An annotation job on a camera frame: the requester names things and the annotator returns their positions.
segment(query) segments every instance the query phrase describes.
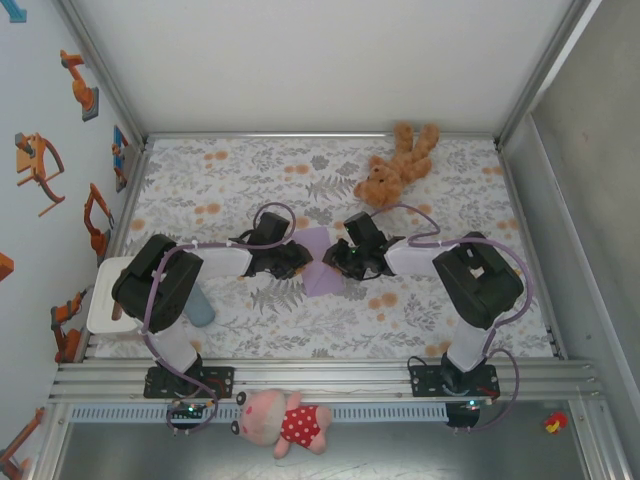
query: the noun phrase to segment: orange robot arm sticker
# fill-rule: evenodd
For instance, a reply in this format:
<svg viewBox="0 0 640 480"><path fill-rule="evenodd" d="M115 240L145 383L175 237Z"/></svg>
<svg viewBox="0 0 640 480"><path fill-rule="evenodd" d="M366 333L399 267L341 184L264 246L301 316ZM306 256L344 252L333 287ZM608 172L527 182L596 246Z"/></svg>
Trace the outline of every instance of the orange robot arm sticker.
<svg viewBox="0 0 640 480"><path fill-rule="evenodd" d="M22 173L28 171L27 176L18 182L18 186L21 187L25 183L33 180L38 184L45 195L49 197L49 200L53 202L38 214L38 216L41 217L53 207L64 201L65 197L56 195L49 187L49 182L64 172L64 165L62 164L60 155L58 155L58 151L51 142L46 138L41 137L38 133L29 135L28 137L22 133L17 133L16 148L18 149L16 152L16 172ZM47 176L44 165L44 154L47 150L53 156L53 160L58 168L57 172L49 176Z"/></svg>
<svg viewBox="0 0 640 480"><path fill-rule="evenodd" d="M0 253L0 282L11 275L13 270L13 260Z"/></svg>

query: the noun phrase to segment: teddy bear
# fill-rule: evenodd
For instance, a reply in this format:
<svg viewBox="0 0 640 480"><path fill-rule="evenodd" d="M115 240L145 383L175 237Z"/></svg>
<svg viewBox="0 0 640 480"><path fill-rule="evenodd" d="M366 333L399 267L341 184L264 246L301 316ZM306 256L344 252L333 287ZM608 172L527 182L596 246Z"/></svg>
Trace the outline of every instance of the teddy bear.
<svg viewBox="0 0 640 480"><path fill-rule="evenodd" d="M356 185L354 194L372 207L380 208L398 202L402 190L418 178L431 171L429 152L440 138L440 130L432 123L422 127L415 146L413 127L407 122L399 122L393 129L396 153L385 162L374 155L369 159L369 176Z"/></svg>
<svg viewBox="0 0 640 480"><path fill-rule="evenodd" d="M326 431L331 410L318 405L300 405L300 392L287 399L280 390L263 390L248 396L240 392L236 403L243 407L240 421L231 431L260 446L273 445L273 456L283 458L292 443L320 455L327 449Z"/></svg>

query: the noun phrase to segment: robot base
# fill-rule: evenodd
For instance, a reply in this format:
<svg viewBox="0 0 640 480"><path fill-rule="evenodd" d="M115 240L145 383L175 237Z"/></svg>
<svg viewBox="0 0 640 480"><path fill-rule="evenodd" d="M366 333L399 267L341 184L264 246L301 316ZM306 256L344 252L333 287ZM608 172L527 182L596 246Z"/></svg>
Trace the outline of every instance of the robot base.
<svg viewBox="0 0 640 480"><path fill-rule="evenodd" d="M493 365L479 365L475 369L473 382L468 390L454 393L442 380L440 365L427 366L412 365L409 367L411 387L414 397L488 397L500 396L500 385Z"/></svg>
<svg viewBox="0 0 640 480"><path fill-rule="evenodd" d="M194 367L185 372L189 377L204 383L220 398L231 398L233 395L233 373L231 367ZM192 395L196 386L186 382L162 367L151 367L147 371L144 382L144 398L181 398ZM208 398L206 392L200 391L192 398Z"/></svg>

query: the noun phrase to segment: black mounting plate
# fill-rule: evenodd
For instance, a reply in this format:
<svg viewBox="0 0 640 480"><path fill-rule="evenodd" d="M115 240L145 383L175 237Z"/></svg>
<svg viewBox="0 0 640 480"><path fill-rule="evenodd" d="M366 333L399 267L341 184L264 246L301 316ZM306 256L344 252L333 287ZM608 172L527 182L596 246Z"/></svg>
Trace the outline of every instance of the black mounting plate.
<svg viewBox="0 0 640 480"><path fill-rule="evenodd" d="M232 367L201 367L201 372L200 381L210 387L218 398L233 396L234 369ZM176 379L177 377L164 368L151 367L147 371L144 382L144 398L176 398ZM200 391L193 398L208 397L206 392Z"/></svg>
<svg viewBox="0 0 640 480"><path fill-rule="evenodd" d="M496 367L493 365L481 365L476 367L473 378L473 386L463 394L455 394L449 390L440 376L440 365L424 366L411 365L411 392L414 397L488 397L500 396L500 385L496 375Z"/></svg>

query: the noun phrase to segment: metal rail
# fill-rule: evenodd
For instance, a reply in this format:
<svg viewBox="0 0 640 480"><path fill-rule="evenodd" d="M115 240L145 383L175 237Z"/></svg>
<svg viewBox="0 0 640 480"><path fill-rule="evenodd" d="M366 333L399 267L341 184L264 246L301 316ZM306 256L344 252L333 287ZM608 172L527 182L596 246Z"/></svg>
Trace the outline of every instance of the metal rail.
<svg viewBox="0 0 640 480"><path fill-rule="evenodd" d="M437 363L438 359L427 359ZM502 399L514 389L514 371L506 359L495 359ZM405 361L401 360L205 360L206 366L236 369L234 391L300 391L305 401L329 402L451 402L471 397L414 398ZM62 364L56 375L51 403L158 403L143 398L150 360L86 360ZM602 392L595 369L584 361L521 359L518 400L575 400Z"/></svg>

